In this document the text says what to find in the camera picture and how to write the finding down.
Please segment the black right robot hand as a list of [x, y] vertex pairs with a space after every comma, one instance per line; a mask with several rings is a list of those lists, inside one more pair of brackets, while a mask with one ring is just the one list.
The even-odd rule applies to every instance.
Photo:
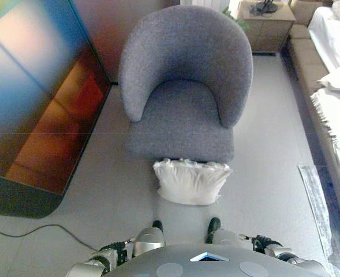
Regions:
[[259, 252], [259, 253], [262, 253], [262, 254], [265, 254], [265, 248], [268, 245], [274, 244], [274, 245], [282, 246], [282, 244], [280, 244], [279, 242], [274, 241], [270, 237], [266, 237], [266, 236], [263, 236], [263, 235], [257, 235], [256, 237], [250, 237], [250, 236], [247, 236], [245, 234], [239, 234], [238, 237], [241, 240], [251, 241], [251, 243], [253, 245], [253, 251]]

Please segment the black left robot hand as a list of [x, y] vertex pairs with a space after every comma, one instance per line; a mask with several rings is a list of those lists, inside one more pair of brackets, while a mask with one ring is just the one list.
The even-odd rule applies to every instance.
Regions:
[[99, 251], [95, 252], [90, 260], [95, 265], [102, 266], [103, 272], [111, 272], [118, 266], [128, 261], [128, 252], [126, 247], [134, 243], [135, 237], [121, 242], [113, 242], [112, 244], [103, 246]]

